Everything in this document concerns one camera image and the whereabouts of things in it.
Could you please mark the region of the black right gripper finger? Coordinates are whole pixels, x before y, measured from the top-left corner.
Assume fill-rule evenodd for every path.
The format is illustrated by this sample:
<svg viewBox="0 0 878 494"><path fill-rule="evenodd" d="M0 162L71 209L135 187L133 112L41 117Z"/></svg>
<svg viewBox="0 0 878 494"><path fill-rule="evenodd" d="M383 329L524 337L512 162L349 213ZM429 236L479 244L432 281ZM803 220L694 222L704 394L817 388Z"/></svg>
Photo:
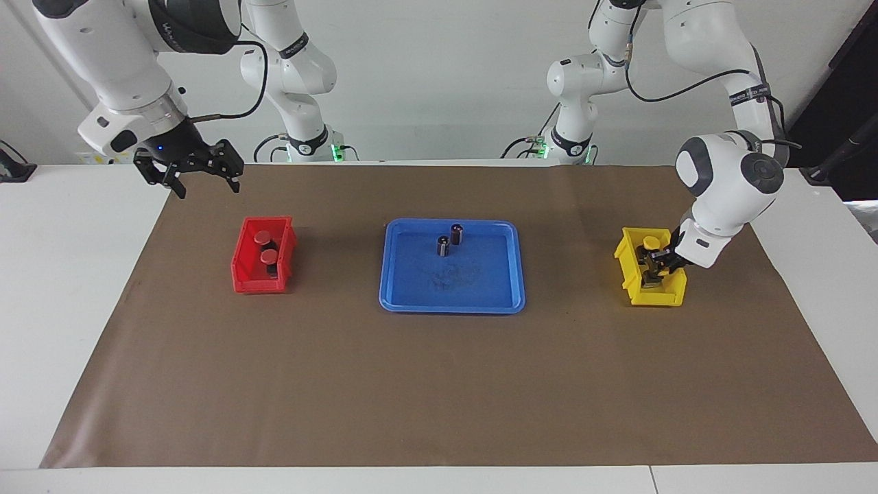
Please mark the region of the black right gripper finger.
<svg viewBox="0 0 878 494"><path fill-rule="evenodd" d="M175 166L167 166L162 171L151 156L135 156L134 166L149 185L162 185L172 191L178 199L185 199L187 190L180 181Z"/></svg>
<svg viewBox="0 0 878 494"><path fill-rule="evenodd" d="M244 160L229 140L209 146L206 173L223 178L233 193L239 193L239 177L244 174Z"/></svg>

